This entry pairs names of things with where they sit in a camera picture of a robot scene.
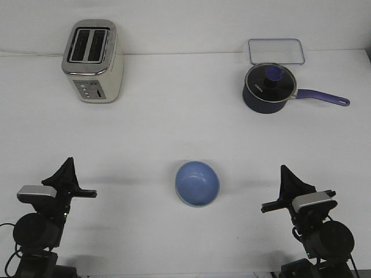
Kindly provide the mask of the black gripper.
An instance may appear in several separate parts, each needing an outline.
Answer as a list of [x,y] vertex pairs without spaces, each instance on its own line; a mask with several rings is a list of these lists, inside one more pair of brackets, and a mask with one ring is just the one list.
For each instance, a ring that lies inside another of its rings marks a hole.
[[75,172],[74,158],[70,157],[49,178],[41,181],[44,186],[51,186],[56,191],[52,207],[53,220],[65,220],[70,213],[71,201],[74,197],[96,198],[96,190],[81,189]]
[[287,166],[281,166],[279,199],[261,205],[261,212],[288,209],[297,229],[314,229],[324,222],[337,206],[336,191],[316,192],[314,186],[302,182]]

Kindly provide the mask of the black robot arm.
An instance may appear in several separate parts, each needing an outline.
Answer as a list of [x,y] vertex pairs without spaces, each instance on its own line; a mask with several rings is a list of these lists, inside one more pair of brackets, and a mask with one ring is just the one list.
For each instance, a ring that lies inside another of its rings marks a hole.
[[79,186],[72,157],[41,185],[23,186],[17,198],[35,211],[22,216],[13,229],[19,246],[14,254],[20,257],[14,277],[78,277],[75,267],[57,264],[53,249],[60,245],[72,199],[96,196],[95,190]]
[[279,277],[358,277],[348,266],[355,240],[350,229],[329,215],[337,206],[333,190],[318,191],[281,166],[279,197],[264,203],[261,212],[287,209],[292,235],[304,247],[306,258],[281,266]]

